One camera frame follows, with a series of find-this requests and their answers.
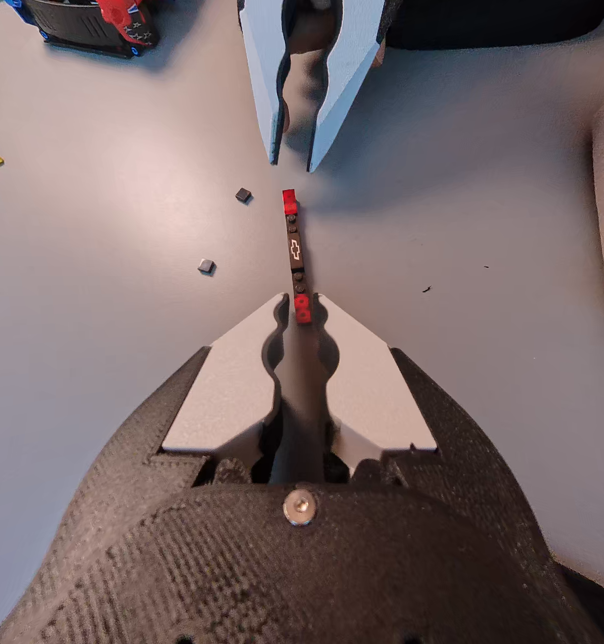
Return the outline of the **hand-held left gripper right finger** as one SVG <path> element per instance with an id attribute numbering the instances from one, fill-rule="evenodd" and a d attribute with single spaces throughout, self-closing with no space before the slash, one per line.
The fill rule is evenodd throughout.
<path id="1" fill-rule="evenodd" d="M 316 294 L 315 304 L 330 454 L 353 475 L 362 461 L 435 453 L 437 442 L 388 344 L 327 296 Z"/>

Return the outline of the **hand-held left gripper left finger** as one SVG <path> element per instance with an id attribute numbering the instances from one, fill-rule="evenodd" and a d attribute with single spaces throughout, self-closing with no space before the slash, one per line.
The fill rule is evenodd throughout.
<path id="1" fill-rule="evenodd" d="M 276 294 L 210 345 L 163 450 L 235 458 L 248 469 L 258 463 L 280 410 L 275 369 L 288 324 L 289 295 Z"/>

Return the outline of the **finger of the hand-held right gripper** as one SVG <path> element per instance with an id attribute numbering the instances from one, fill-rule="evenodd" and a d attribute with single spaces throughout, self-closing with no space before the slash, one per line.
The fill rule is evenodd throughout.
<path id="1" fill-rule="evenodd" d="M 326 94 L 315 119 L 309 173 L 331 148 L 375 59 L 384 7 L 384 1 L 338 2 L 338 30 L 326 57 Z"/>
<path id="2" fill-rule="evenodd" d="M 283 87 L 290 71 L 295 1 L 239 1 L 238 17 L 259 131 L 268 162 L 278 163 L 283 137 Z"/>

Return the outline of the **black lego plate white emblem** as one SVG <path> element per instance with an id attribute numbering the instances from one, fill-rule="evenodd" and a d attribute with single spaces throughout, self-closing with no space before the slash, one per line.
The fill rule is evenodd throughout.
<path id="1" fill-rule="evenodd" d="M 295 318 L 298 325 L 306 326 L 312 323 L 312 291 L 306 280 L 303 247 L 298 222 L 298 202 L 294 189 L 283 190 L 282 197 L 283 211 L 287 225 Z"/>

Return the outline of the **lego race car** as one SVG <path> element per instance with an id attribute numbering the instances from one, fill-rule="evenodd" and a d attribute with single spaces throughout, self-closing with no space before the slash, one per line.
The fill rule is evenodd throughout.
<path id="1" fill-rule="evenodd" d="M 47 44 L 130 59 L 160 41 L 155 1 L 7 1 Z"/>

